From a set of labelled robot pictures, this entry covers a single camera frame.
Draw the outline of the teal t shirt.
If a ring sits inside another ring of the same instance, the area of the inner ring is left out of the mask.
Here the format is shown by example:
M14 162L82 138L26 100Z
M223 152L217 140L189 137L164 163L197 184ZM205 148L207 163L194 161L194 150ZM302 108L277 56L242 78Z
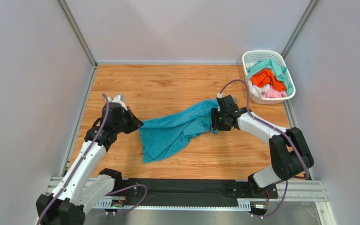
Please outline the teal t shirt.
M211 129L211 110L218 107L216 99L207 99L179 113L145 120L139 129L142 162L167 159L203 133L216 135L218 130Z

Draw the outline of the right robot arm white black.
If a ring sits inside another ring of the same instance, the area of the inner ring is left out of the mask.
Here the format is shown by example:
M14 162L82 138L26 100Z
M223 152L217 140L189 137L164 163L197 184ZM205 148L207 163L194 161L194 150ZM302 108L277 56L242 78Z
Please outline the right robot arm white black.
M254 189L263 189L280 181L295 178L304 173L309 178L309 169L314 165L303 132L297 128L285 128L270 123L248 108L239 108L232 96L217 98L218 108L211 110L211 129L230 131L232 128L257 137L270 149L270 165L251 174L248 182Z

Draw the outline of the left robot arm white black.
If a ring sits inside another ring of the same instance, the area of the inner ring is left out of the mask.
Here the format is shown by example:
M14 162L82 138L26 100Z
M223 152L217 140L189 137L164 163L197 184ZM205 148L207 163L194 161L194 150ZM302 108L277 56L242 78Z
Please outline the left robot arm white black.
M102 116L87 131L66 175L50 194L41 194L37 199L37 224L83 225L96 203L121 183L121 173L112 169L103 169L97 179L86 186L89 177L119 133L130 134L142 125L122 100L109 99L102 108Z

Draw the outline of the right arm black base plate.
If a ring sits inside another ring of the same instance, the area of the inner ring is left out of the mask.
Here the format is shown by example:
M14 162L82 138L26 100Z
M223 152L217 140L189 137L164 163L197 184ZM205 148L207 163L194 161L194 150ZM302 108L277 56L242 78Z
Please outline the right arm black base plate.
M251 199L278 199L278 191L275 184L267 187L258 187L247 180L232 180L226 185L234 198Z

